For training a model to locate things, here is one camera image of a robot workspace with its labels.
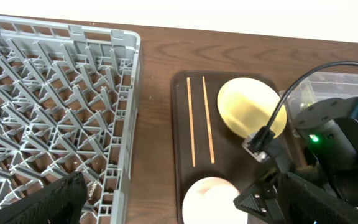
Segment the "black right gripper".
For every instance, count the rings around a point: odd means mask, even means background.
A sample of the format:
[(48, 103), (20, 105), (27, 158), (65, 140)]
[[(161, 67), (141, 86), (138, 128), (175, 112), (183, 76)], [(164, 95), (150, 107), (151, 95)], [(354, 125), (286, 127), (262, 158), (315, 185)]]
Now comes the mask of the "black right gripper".
[(319, 180), (319, 167), (295, 167), (285, 145), (276, 139), (262, 150), (268, 155), (268, 159), (259, 164), (265, 166), (267, 171), (259, 175), (252, 185), (234, 199), (234, 205), (266, 223), (284, 223), (277, 199), (280, 175), (292, 172), (308, 181), (316, 182)]

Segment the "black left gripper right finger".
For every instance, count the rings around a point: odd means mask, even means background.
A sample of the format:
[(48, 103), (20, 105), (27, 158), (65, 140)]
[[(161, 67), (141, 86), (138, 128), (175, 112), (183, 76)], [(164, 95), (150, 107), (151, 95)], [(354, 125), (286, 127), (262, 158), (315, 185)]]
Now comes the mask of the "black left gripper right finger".
[(357, 208), (290, 172), (279, 178), (278, 204), (285, 223), (358, 224)]

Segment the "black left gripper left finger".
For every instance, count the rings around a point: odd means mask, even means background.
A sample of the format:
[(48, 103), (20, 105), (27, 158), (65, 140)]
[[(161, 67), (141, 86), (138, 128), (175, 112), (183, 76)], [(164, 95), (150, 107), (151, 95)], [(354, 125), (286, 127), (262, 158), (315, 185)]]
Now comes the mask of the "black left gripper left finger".
[(87, 190), (83, 174), (72, 172), (0, 209), (0, 224), (76, 224), (86, 203)]

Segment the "wooden chopstick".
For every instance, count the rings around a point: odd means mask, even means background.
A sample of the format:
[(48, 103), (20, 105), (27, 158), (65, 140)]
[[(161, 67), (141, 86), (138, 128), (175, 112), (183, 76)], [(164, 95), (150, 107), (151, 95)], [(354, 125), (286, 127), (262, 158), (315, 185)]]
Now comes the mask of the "wooden chopstick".
[(192, 110), (192, 95), (191, 95), (191, 80), (190, 77), (186, 78), (186, 87), (188, 95), (188, 112), (189, 112), (189, 125), (190, 125), (190, 142), (191, 142), (191, 160), (192, 167), (195, 167), (195, 140), (194, 140), (194, 127), (193, 127), (193, 110)]
[(214, 158), (213, 137), (211, 131), (210, 115), (209, 115), (208, 94), (206, 90), (206, 82), (204, 76), (202, 76), (202, 82), (203, 82), (204, 108), (206, 113), (206, 125), (207, 125), (207, 132), (208, 132), (209, 155), (210, 155), (211, 163), (214, 164), (215, 158)]

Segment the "yellow round plate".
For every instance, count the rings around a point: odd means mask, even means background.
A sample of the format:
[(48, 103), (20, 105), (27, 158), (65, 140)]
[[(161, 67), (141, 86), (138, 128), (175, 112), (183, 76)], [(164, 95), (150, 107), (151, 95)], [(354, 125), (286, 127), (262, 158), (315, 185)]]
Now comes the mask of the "yellow round plate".
[(268, 123), (279, 101), (273, 88), (246, 77), (226, 82), (217, 97), (218, 111), (225, 125), (244, 139)]

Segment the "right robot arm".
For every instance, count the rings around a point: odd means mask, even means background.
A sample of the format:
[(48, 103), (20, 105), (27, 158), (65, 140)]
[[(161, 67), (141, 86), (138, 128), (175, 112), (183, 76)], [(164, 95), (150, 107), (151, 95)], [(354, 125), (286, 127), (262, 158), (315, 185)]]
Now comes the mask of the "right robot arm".
[(297, 168), (264, 126), (245, 148), (270, 170), (234, 205), (266, 223), (358, 223), (358, 97), (319, 101), (294, 127), (315, 164)]

